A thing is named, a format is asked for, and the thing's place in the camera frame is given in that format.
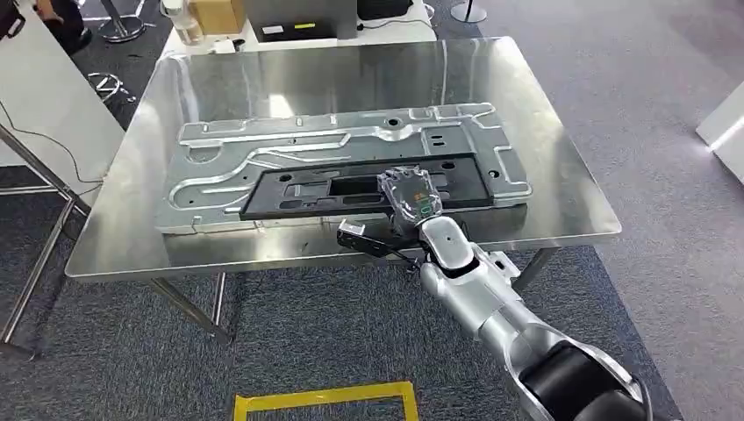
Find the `stainless steel table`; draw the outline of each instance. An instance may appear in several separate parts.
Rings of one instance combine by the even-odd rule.
[[[154,215],[184,123],[480,102],[496,107],[534,193],[527,206],[461,214],[470,238],[489,251],[540,248],[519,280],[524,283],[558,247],[620,232],[614,211],[510,38],[174,56],[156,66],[67,275],[91,282],[150,279],[187,316],[227,341],[217,320],[224,276],[218,278],[212,318],[162,277],[369,259],[336,244],[335,218],[162,236]]]

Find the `yellow tape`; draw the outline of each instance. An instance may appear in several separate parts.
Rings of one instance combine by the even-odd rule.
[[[285,395],[255,397],[235,395],[234,419],[235,421],[246,421],[248,412],[256,412],[258,410],[281,410],[299,406],[363,401],[366,399],[396,396],[400,396],[403,399],[405,421],[419,421],[419,410],[416,407],[416,397],[413,394],[413,384],[411,382],[370,384],[368,386],[353,386],[342,389],[310,390]]]

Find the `metal stand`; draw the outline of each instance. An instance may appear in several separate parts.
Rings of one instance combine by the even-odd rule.
[[[533,258],[527,263],[527,267],[522,271],[522,275],[511,283],[515,291],[521,291],[529,284],[537,274],[545,267],[547,262],[554,254],[561,250],[560,247],[541,248],[535,253]]]
[[[233,341],[233,337],[225,330],[219,327],[219,317],[222,312],[222,296],[225,292],[225,274],[219,274],[217,279],[217,291],[214,298],[214,308],[212,317],[209,318],[195,304],[189,301],[184,294],[169,284],[165,279],[155,278],[149,281],[155,291],[165,296],[171,304],[183,311],[189,320],[201,326],[210,336],[213,336],[217,342],[226,345]]]
[[[116,94],[125,95],[128,103],[137,101],[137,97],[126,90],[121,79],[112,73],[88,73],[86,78],[104,103],[108,103]]]
[[[98,27],[98,34],[101,38],[116,44],[131,41],[145,31],[146,27],[142,19],[136,16],[122,18],[111,0],[101,0],[101,4],[104,5],[106,13],[111,16],[111,20]]]
[[[13,306],[11,316],[8,318],[8,321],[5,323],[5,326],[3,328],[2,336],[0,336],[0,352],[21,356],[23,358],[31,360],[35,356],[35,352],[22,348],[20,346],[13,345],[11,343],[13,333],[15,333],[16,328],[18,327],[18,323],[20,322],[21,317],[23,317],[26,305],[31,299],[31,295],[36,289],[36,285],[39,283],[39,278],[44,272],[44,267],[49,261],[49,256],[52,255],[52,251],[54,250],[54,246],[57,243],[57,239],[60,237],[60,233],[62,232],[62,227],[67,222],[70,213],[72,213],[73,209],[77,209],[83,216],[87,217],[90,213],[90,207],[74,191],[72,191],[72,189],[62,179],[60,179],[60,177],[52,172],[49,167],[44,165],[44,163],[41,162],[39,158],[37,158],[36,155],[33,154],[33,152],[25,147],[25,145],[22,144],[18,140],[18,138],[16,138],[13,133],[9,132],[3,125],[0,125],[0,139],[4,141],[13,150],[13,152],[17,153],[21,158],[23,158],[26,163],[28,163],[29,167],[31,167],[34,171],[36,171],[37,174],[39,174],[42,180],[50,184],[49,186],[41,187],[34,186],[0,189],[0,196],[56,191],[60,194],[60,196],[64,197],[65,200],[67,200],[64,208],[62,208],[60,216],[57,217],[57,221],[54,223],[54,227],[52,228],[52,232],[49,234],[49,238],[46,239],[44,248],[41,249],[39,258],[33,265],[33,269],[29,274],[28,279],[26,280],[23,291],[21,292],[20,296],[18,296],[18,299]]]
[[[488,17],[486,10],[474,5],[473,0],[453,6],[452,9],[450,9],[449,14],[456,20],[465,22],[466,24],[474,24],[485,20]]]

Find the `metal pole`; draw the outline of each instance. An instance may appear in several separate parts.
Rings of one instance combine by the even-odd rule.
[[[8,319],[8,322],[5,324],[5,327],[3,328],[3,337],[2,337],[3,342],[8,343],[11,341],[11,337],[13,336],[13,333],[16,331],[18,322],[20,321],[21,317],[23,317],[23,313],[25,311],[26,305],[28,304],[28,300],[31,298],[31,294],[33,294],[33,290],[36,288],[36,284],[39,283],[41,272],[44,270],[44,266],[47,265],[49,256],[52,254],[52,251],[54,250],[54,245],[57,243],[57,239],[60,237],[60,233],[62,232],[62,227],[65,225],[65,221],[68,220],[69,214],[70,212],[72,212],[72,209],[74,206],[75,204],[72,201],[68,201],[67,203],[65,203],[65,207],[62,208],[62,213],[57,218],[57,222],[54,223],[54,227],[52,228],[52,233],[49,234],[49,238],[46,239],[44,248],[41,249],[41,254],[39,255],[39,258],[36,260],[36,263],[34,263],[33,269],[31,270],[31,274],[28,276],[28,279],[26,280],[23,292],[21,292],[21,295],[18,296],[16,305],[13,307],[13,311],[11,312],[11,317]]]
[[[176,306],[178,309],[186,314],[192,322],[201,326],[211,336],[217,339],[220,344],[229,344],[233,338],[219,328],[219,326],[212,323],[211,319],[207,317],[196,305],[194,305],[189,298],[181,293],[178,289],[174,288],[173,285],[169,284],[165,279],[155,278],[149,281],[150,285],[162,296],[165,296],[170,303]]]
[[[32,195],[35,193],[56,193],[52,186],[6,187],[0,189],[0,196]]]
[[[145,23],[136,16],[121,17],[111,0],[101,0],[111,20],[98,27],[101,38],[113,42],[126,42],[139,37],[145,31]]]
[[[106,13],[111,17],[111,22],[114,27],[116,27],[119,35],[126,34],[126,28],[124,27],[124,24],[121,23],[121,15],[118,14],[114,3],[112,3],[111,0],[101,0],[101,4],[104,6],[104,9],[106,9]]]
[[[537,274],[545,267],[550,258],[553,257],[553,254],[556,254],[558,250],[561,250],[561,248],[550,247],[538,250],[530,262],[527,263],[527,267],[522,271],[522,275],[514,280],[511,287],[516,291],[524,289],[527,284],[537,277]]]
[[[57,174],[54,173],[49,167],[44,165],[44,162],[42,162],[39,158],[36,157],[33,152],[23,143],[21,143],[16,136],[11,133],[8,129],[5,128],[5,126],[0,125],[0,139],[5,142],[6,145],[10,147],[10,149],[13,150],[13,152],[17,153],[18,156],[24,159],[26,163],[28,163],[29,167],[31,167],[34,171],[41,174],[42,178],[46,179],[49,184],[52,184],[68,201],[72,201],[75,204],[75,207],[84,215],[88,216],[90,214],[90,206],[88,206],[87,203],[85,203],[72,189],[60,178],[57,176]]]
[[[217,276],[217,291],[214,295],[214,303],[211,307],[211,321],[219,326],[219,317],[222,315],[222,296],[225,294],[225,272]]]

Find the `metal panel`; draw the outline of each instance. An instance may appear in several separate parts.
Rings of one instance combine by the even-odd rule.
[[[266,168],[475,153],[492,207],[532,194],[489,103],[190,124],[178,143],[156,219],[168,234],[253,226],[235,210]]]

